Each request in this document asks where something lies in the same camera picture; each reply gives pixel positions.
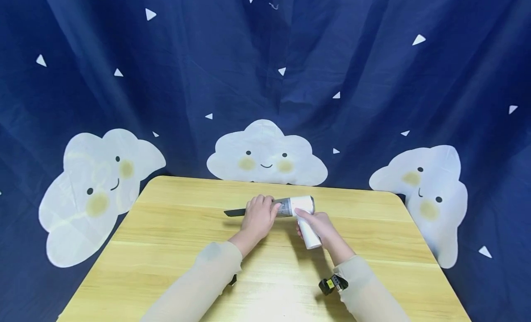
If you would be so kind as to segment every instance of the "blue curtain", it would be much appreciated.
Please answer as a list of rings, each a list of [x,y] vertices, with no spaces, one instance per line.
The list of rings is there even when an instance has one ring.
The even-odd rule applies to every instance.
[[[56,321],[161,174],[402,194],[472,321],[527,321],[530,5],[0,0],[0,321]]]

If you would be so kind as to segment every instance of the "sheer beige sleeve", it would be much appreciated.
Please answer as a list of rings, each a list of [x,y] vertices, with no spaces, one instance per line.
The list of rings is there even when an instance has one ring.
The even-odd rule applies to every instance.
[[[242,254],[233,244],[212,243],[193,267],[151,306],[141,322],[198,322],[225,286],[241,271]]]
[[[346,290],[340,292],[341,301],[357,322],[408,322],[409,318],[380,283],[361,256],[341,263],[334,273],[348,281]]]

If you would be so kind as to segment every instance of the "cloud decoration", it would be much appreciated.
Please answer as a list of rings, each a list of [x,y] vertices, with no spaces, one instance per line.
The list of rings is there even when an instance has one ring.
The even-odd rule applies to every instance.
[[[285,136],[265,119],[220,137],[206,166],[217,178],[247,182],[315,186],[328,176],[306,139]]]
[[[127,130],[110,130],[103,138],[90,133],[74,136],[66,146],[64,171],[39,206],[39,221],[49,233],[50,262],[67,268],[97,252],[118,215],[129,211],[137,199],[140,181],[163,167],[163,154]]]
[[[444,269],[457,262],[457,227],[467,211],[460,174],[457,151],[443,145],[404,151],[369,179],[374,190],[406,196],[406,208]]]

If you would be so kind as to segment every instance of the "person's left hand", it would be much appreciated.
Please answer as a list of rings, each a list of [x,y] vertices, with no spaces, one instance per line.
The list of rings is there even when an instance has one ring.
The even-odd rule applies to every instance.
[[[258,195],[247,202],[242,228],[229,239],[240,250],[243,257],[268,235],[275,223],[280,203],[271,207],[273,200],[272,196]]]

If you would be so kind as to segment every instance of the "yellow cheek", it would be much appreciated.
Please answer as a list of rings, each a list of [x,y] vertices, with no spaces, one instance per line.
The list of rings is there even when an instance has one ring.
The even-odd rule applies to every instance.
[[[95,193],[87,202],[86,212],[90,217],[98,217],[107,210],[109,197],[103,192]]]
[[[252,157],[242,157],[238,162],[238,166],[244,171],[251,171],[256,166],[256,162]]]
[[[439,218],[439,207],[432,201],[422,201],[420,204],[420,214],[429,221]]]
[[[132,161],[123,161],[120,164],[120,178],[131,178],[134,174],[134,166]]]
[[[418,186],[420,183],[420,175],[416,172],[408,172],[402,177],[402,181],[411,186]]]
[[[289,173],[293,171],[293,163],[290,161],[280,161],[277,163],[277,168],[282,173]]]

